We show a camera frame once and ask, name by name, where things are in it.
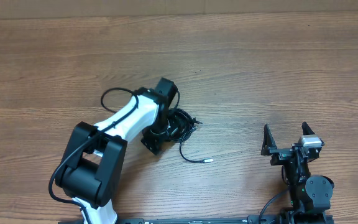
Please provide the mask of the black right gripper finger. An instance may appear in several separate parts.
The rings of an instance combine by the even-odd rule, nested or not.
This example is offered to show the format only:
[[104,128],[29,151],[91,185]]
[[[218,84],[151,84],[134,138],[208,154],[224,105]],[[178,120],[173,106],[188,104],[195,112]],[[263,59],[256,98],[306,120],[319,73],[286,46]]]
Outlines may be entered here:
[[304,136],[315,135],[315,132],[310,128],[310,126],[308,125],[308,123],[306,121],[302,122],[301,128],[302,128]]
[[277,150],[277,145],[268,124],[264,125],[264,140],[261,148],[262,156],[271,156]]

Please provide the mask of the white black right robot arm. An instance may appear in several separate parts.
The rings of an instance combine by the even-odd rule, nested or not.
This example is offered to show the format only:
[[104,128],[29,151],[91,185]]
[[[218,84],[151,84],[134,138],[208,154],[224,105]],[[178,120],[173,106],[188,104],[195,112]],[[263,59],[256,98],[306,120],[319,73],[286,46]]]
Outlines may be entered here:
[[[308,164],[319,158],[324,141],[304,122],[303,134],[289,148],[279,149],[269,126],[264,126],[261,155],[270,156],[270,164],[281,166],[285,190],[271,198],[260,211],[259,223],[333,223],[326,215],[331,208],[334,182],[323,175],[311,175]],[[290,208],[281,209],[275,218],[264,215],[266,209],[278,198],[289,194]]]

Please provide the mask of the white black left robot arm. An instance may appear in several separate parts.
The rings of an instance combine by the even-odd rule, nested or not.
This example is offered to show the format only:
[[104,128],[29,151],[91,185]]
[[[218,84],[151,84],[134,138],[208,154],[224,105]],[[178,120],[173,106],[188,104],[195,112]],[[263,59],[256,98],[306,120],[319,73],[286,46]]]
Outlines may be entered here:
[[142,142],[157,154],[168,138],[169,106],[178,95],[173,81],[161,78],[154,89],[131,92],[127,105],[94,125],[80,122],[70,136],[48,184],[51,198],[79,207],[78,223],[116,223],[112,199],[118,189],[128,143]]

